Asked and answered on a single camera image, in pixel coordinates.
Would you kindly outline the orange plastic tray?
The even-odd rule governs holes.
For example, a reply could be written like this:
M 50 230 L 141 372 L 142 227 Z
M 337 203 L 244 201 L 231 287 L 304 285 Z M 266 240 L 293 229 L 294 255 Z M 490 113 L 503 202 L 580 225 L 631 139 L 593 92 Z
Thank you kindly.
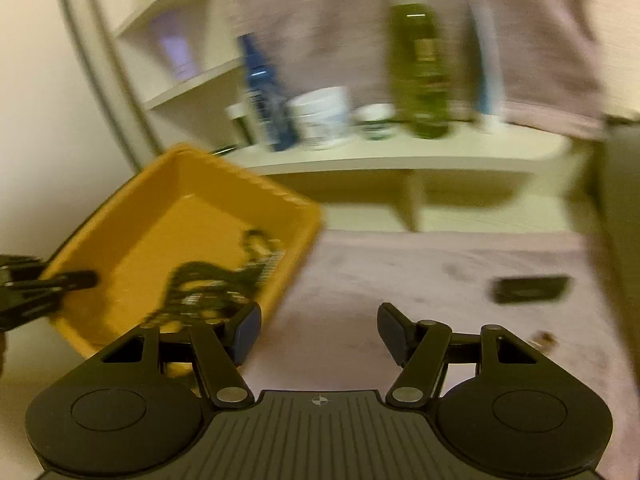
M 95 288 L 70 292 L 51 326 L 83 358 L 160 307 L 180 264 L 235 270 L 250 229 L 279 257 L 256 301 L 271 321 L 322 228 L 319 204 L 273 180 L 186 144 L 174 146 L 126 182 L 58 248 L 43 275 L 93 270 Z

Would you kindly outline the lilac towel on table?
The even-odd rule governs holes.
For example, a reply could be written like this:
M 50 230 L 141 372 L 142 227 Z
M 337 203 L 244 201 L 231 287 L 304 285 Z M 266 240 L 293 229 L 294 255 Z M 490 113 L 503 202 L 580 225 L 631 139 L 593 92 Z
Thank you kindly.
M 565 274 L 555 302 L 499 306 L 504 276 Z M 496 323 L 524 340 L 549 333 L 550 356 L 602 396 L 614 432 L 600 471 L 639 474 L 639 395 L 620 334 L 616 281 L 602 245 L 574 233 L 323 233 L 244 366 L 250 388 L 386 390 L 398 369 L 376 330 L 391 302 L 461 333 Z

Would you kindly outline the black tube lying flat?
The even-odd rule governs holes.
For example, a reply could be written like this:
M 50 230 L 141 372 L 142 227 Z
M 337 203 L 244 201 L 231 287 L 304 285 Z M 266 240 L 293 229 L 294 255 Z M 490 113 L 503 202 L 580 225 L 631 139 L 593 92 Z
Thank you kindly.
M 229 153 L 236 151 L 238 147 L 234 144 L 223 146 L 222 148 L 217 148 L 215 151 L 212 151 L 213 155 L 224 156 Z

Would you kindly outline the black white lip balm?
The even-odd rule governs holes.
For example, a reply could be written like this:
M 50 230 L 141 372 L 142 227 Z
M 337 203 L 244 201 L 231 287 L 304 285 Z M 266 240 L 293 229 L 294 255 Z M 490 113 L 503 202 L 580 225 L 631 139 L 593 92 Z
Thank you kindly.
M 240 136 L 245 146 L 254 146 L 257 144 L 254 133 L 248 122 L 248 114 L 243 103 L 234 103 L 226 108 L 227 116 L 232 122 L 236 133 Z

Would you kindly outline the grey cushion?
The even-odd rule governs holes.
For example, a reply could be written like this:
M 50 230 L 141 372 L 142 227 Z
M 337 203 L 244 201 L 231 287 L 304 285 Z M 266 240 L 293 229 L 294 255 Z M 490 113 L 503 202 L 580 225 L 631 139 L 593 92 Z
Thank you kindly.
M 639 117 L 608 116 L 587 184 L 596 212 L 600 277 L 620 330 L 639 343 Z

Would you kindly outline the blue spray bottle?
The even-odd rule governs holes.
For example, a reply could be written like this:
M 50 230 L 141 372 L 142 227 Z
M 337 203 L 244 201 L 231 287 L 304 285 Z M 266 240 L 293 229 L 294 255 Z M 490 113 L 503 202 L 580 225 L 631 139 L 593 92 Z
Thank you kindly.
M 252 34 L 239 36 L 244 55 L 246 84 L 267 144 L 271 151 L 282 152 L 298 141 L 286 99 L 273 66 L 268 62 Z

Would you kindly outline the cream wooden shelf unit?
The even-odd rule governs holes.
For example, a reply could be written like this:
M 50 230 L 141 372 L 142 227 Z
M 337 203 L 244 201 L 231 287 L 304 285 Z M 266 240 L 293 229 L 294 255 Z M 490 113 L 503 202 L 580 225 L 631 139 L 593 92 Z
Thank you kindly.
M 60 0 L 70 34 L 126 159 L 141 169 L 173 145 L 234 144 L 236 164 L 318 200 L 331 229 L 387 232 L 578 232 L 597 219 L 586 192 L 592 146 L 516 125 L 484 133 L 456 122 L 440 140 L 396 127 L 358 129 L 334 148 L 275 153 L 244 90 L 224 0 Z M 178 81 L 151 22 L 183 20 L 200 73 Z M 226 108 L 243 103 L 257 144 L 245 146 Z

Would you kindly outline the purple tube on shelf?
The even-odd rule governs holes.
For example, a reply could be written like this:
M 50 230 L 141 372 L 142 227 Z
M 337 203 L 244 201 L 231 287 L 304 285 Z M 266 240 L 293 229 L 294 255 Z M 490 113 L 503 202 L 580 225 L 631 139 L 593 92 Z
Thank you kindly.
M 198 63 L 179 13 L 169 11 L 160 14 L 151 22 L 151 29 L 176 79 L 186 81 L 198 76 Z

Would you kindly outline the white cream jar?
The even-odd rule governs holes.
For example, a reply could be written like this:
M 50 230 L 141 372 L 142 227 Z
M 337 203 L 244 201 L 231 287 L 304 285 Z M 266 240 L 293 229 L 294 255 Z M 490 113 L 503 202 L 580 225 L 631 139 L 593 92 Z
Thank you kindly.
M 344 86 L 296 96 L 288 101 L 288 109 L 305 148 L 334 148 L 349 136 L 350 103 Z

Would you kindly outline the small green-label jar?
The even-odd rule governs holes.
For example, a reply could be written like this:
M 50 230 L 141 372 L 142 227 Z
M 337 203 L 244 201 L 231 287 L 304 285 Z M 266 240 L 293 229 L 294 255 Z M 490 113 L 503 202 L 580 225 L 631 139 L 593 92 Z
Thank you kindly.
M 390 103 L 360 106 L 352 113 L 352 119 L 368 140 L 385 140 L 396 132 L 396 110 Z

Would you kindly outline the green olive oil bottle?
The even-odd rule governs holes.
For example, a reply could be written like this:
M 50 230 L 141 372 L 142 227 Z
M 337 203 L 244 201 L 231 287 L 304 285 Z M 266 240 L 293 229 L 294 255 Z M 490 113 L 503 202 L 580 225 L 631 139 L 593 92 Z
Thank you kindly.
M 388 0 L 387 66 L 396 116 L 422 139 L 449 132 L 449 76 L 426 0 Z

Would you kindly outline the hanging lilac towel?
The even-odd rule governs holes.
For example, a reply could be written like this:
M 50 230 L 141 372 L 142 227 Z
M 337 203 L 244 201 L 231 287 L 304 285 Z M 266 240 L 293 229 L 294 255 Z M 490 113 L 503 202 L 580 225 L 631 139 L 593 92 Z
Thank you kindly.
M 424 129 L 476 114 L 573 138 L 602 134 L 587 0 L 226 0 L 288 96 L 343 86 Z

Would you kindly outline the blue white tube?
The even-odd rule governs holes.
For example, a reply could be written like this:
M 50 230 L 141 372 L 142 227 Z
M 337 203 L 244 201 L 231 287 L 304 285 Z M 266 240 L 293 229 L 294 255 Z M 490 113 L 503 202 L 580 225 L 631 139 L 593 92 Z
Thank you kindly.
M 466 4 L 469 9 L 466 45 L 473 81 L 474 122 L 484 133 L 499 133 L 506 124 L 506 88 L 494 14 L 483 0 L 468 0 Z

